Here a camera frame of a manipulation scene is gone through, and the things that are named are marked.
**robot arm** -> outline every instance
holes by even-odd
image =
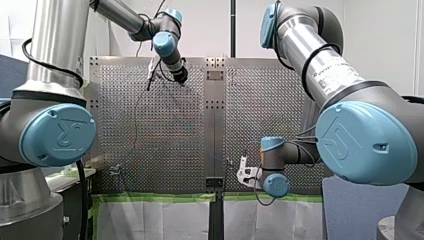
[[[360,184],[424,182],[422,101],[407,101],[387,84],[362,78],[340,56],[343,33],[333,13],[277,1],[265,12],[261,45],[274,49],[280,62],[296,71],[306,94],[321,109],[316,149],[309,151],[319,154],[331,171]],[[262,139],[263,174],[258,181],[266,193],[288,193],[284,164],[308,161],[296,152],[283,138]]]
[[[178,51],[183,17],[175,9],[158,12],[154,19],[136,14],[120,0],[96,0],[91,7],[101,15],[128,31],[133,41],[153,41],[153,47],[168,67],[174,80],[183,84],[188,72]]]
[[[152,40],[174,80],[182,84],[187,79],[177,48],[178,11],[167,9],[149,19],[119,0],[38,0],[27,81],[0,104],[0,167],[65,166],[91,147],[96,126],[79,91],[90,6],[134,41]]]

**metal bracket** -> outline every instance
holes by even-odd
[[[223,177],[207,177],[206,188],[222,188],[224,186]]]
[[[224,71],[206,71],[206,80],[224,80]]]

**blue joint cap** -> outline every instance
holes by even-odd
[[[269,175],[263,185],[264,191],[274,198],[282,198],[290,192],[290,181],[281,173]]]
[[[153,37],[153,47],[157,54],[163,57],[169,57],[177,48],[177,43],[169,32],[159,32]]]
[[[264,137],[261,139],[261,151],[267,152],[284,144],[282,137]]]
[[[316,125],[324,163],[345,180],[371,185],[406,181],[417,167],[415,142],[393,115],[372,104],[340,102]]]
[[[178,10],[168,8],[165,10],[165,12],[175,18],[175,20],[177,20],[180,25],[183,24],[183,15]]]
[[[96,124],[85,108],[59,104],[45,109],[27,124],[19,150],[32,165],[62,167],[79,160],[95,136]]]
[[[261,25],[260,42],[263,48],[272,48],[272,38],[274,36],[275,4],[270,4],[265,10]]]

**white wall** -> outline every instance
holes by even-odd
[[[21,46],[23,41],[32,37],[36,0],[0,0],[0,6],[0,54],[28,61]],[[92,10],[89,14],[85,44],[84,77],[88,78],[88,58],[109,55],[108,23]]]
[[[152,16],[159,1],[124,0],[134,11]],[[259,32],[263,13],[274,0],[237,1],[237,57],[275,58],[271,50],[262,49]],[[343,19],[342,0],[286,0],[291,6],[324,6]],[[230,55],[230,1],[229,0],[168,0],[163,9],[176,8],[183,14],[180,52],[186,57]],[[127,33],[111,23],[111,54],[135,56],[138,43],[132,42]],[[150,42],[144,43],[139,56],[153,56]]]
[[[417,59],[415,65],[417,66],[415,82],[417,86],[415,88],[415,94],[424,95],[424,3],[419,1],[418,8],[420,12],[418,14],[418,27],[417,27]]]
[[[363,77],[382,80],[399,94],[417,91],[420,1],[345,0],[344,56]]]

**metal pole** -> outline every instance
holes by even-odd
[[[231,57],[236,57],[236,0],[231,0]]]

